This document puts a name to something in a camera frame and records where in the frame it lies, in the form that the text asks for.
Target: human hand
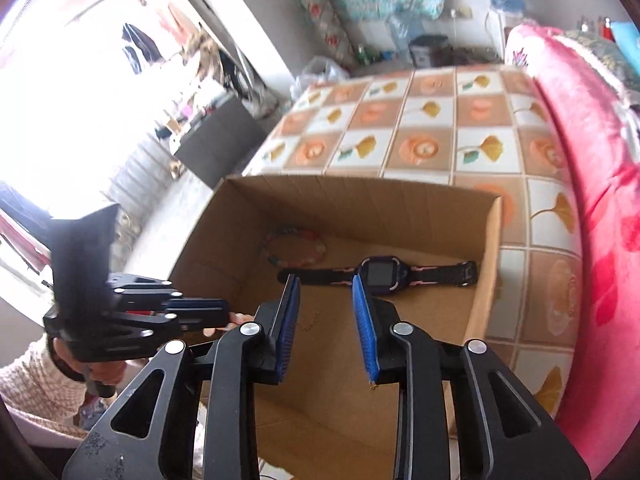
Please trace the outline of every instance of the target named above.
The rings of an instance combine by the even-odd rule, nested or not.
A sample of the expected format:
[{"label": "human hand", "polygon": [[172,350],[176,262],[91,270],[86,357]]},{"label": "human hand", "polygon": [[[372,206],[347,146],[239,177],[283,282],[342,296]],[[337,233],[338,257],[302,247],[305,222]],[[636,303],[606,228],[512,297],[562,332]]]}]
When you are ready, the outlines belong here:
[{"label": "human hand", "polygon": [[247,314],[235,314],[234,312],[231,312],[229,313],[230,322],[225,328],[206,328],[202,332],[206,337],[211,337],[216,333],[216,330],[222,330],[226,332],[227,330],[231,330],[236,326],[242,325],[242,323],[253,320],[254,316],[248,316]]},{"label": "human hand", "polygon": [[53,349],[57,356],[62,359],[73,371],[84,374],[89,368],[91,377],[94,381],[100,381],[108,386],[119,384],[124,377],[127,363],[124,361],[114,361],[110,363],[81,363],[77,361],[62,339],[55,338],[53,340]]}]

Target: pink blanket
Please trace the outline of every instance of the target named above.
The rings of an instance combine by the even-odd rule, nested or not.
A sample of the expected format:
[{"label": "pink blanket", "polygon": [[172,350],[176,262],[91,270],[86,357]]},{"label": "pink blanket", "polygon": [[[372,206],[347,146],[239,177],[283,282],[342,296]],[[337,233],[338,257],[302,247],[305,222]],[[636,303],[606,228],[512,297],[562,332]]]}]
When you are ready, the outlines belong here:
[{"label": "pink blanket", "polygon": [[560,31],[523,25],[507,63],[526,65],[554,115],[582,221],[585,291],[556,421],[595,478],[640,419],[640,170],[620,136],[616,94]]}]

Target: cardboard box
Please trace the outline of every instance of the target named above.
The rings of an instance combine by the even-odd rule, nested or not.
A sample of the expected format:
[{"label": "cardboard box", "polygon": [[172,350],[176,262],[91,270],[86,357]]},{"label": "cardboard box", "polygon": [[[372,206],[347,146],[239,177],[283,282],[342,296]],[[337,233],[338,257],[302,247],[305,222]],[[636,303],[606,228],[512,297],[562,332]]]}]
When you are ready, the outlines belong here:
[{"label": "cardboard box", "polygon": [[[500,197],[420,182],[261,175],[225,180],[191,235],[172,280],[186,296],[222,297],[252,314],[280,297],[260,245],[276,228],[321,232],[318,267],[392,254],[409,264],[475,260],[478,285],[422,286],[389,297],[401,318],[462,344],[483,337],[494,293]],[[299,239],[278,250],[295,251]],[[398,388],[370,387],[347,287],[303,286],[286,380],[256,389],[258,454],[301,480],[388,480]]]}]

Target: bracelet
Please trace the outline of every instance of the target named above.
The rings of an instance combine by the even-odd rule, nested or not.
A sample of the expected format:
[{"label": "bracelet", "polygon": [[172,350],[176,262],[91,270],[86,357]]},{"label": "bracelet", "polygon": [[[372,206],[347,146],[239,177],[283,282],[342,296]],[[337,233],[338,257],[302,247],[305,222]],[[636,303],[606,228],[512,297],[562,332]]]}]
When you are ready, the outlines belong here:
[{"label": "bracelet", "polygon": [[84,383],[84,375],[79,374],[75,370],[73,370],[68,364],[66,364],[62,358],[56,354],[56,349],[53,348],[53,338],[50,335],[47,335],[47,349],[49,350],[49,355],[53,364],[56,365],[56,368],[63,374],[67,379],[71,379],[76,383]]},{"label": "bracelet", "polygon": [[[297,235],[304,238],[305,240],[311,240],[315,245],[316,254],[314,256],[302,258],[301,260],[293,262],[282,260],[274,254],[271,254],[267,249],[267,246],[279,236],[284,235]],[[324,258],[324,254],[326,253],[326,245],[324,244],[324,241],[322,240],[320,235],[315,231],[311,231],[310,229],[299,229],[297,227],[284,227],[282,229],[276,229],[275,231],[269,233],[262,243],[261,250],[264,251],[265,255],[267,256],[267,260],[270,261],[271,265],[284,269],[287,267],[308,267],[321,262]]]}]

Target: cream sweater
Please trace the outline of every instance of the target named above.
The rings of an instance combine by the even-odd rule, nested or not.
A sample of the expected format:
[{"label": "cream sweater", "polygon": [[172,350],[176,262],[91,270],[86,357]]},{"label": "cream sweater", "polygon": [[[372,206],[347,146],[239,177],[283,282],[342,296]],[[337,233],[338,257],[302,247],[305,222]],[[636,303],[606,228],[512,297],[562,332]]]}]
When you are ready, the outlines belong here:
[{"label": "cream sweater", "polygon": [[[32,446],[77,447],[87,432],[63,424],[84,401],[86,387],[66,377],[53,363],[47,337],[0,368],[0,395],[23,436]],[[204,427],[198,424],[193,450],[194,478],[202,478]]]}]

